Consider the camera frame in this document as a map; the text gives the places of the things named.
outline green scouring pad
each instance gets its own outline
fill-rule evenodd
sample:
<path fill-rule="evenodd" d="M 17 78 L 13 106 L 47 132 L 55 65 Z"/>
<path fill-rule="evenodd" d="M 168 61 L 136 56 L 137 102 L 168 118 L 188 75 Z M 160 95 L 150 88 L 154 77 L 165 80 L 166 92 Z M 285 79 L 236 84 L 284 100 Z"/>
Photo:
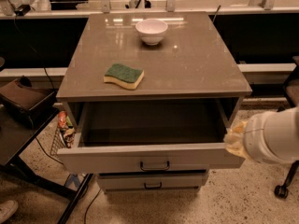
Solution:
<path fill-rule="evenodd" d="M 134 90 L 143 76 L 143 70 L 133 69 L 121 63 L 114 63 L 106 71 L 104 82 L 115 83 L 127 90 Z"/>

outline white shoe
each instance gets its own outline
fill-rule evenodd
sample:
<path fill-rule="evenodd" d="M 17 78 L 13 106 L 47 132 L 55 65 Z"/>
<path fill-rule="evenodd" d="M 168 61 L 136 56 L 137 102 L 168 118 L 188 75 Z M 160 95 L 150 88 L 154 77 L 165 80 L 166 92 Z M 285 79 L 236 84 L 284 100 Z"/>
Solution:
<path fill-rule="evenodd" d="M 8 220 L 18 209 L 18 203 L 13 200 L 0 203 L 0 223 Z"/>

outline white bowl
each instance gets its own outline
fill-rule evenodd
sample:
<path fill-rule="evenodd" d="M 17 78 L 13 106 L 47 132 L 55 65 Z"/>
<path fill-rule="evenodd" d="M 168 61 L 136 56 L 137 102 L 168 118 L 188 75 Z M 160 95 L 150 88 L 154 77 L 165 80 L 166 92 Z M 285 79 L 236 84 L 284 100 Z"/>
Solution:
<path fill-rule="evenodd" d="M 166 22 L 157 19 L 145 19 L 140 21 L 136 30 L 143 42 L 153 46 L 157 45 L 165 37 L 168 25 Z"/>

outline speckled floor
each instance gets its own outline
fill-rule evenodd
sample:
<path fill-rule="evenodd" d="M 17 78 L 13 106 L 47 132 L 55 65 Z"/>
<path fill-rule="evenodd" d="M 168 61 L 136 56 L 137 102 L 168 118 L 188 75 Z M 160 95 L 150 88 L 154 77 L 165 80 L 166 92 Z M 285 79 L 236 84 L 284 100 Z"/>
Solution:
<path fill-rule="evenodd" d="M 241 106 L 235 122 L 285 104 L 247 102 Z M 55 128 L 56 120 L 38 136 L 48 153 Z M 68 176 L 61 164 L 42 152 L 36 140 L 21 157 L 38 175 L 57 183 L 63 184 Z M 288 170 L 288 165 L 244 161 L 239 169 L 210 170 L 206 185 L 199 191 L 100 192 L 87 213 L 86 223 L 299 223 L 299 175 L 289 188 L 287 200 L 277 199 L 273 192 L 277 184 L 283 183 Z M 67 223 L 84 223 L 85 212 L 98 191 L 93 178 Z M 0 202 L 6 199 L 19 203 L 18 211 L 7 223 L 57 223 L 67 206 L 65 198 L 0 174 Z"/>

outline chair caster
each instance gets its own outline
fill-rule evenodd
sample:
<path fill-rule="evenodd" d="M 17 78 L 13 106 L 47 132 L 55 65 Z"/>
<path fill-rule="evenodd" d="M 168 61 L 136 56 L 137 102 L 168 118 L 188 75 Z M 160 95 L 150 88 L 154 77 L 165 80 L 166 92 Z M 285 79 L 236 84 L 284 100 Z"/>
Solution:
<path fill-rule="evenodd" d="M 285 186 L 277 185 L 275 187 L 274 193 L 278 198 L 286 199 L 288 197 L 289 191 Z"/>

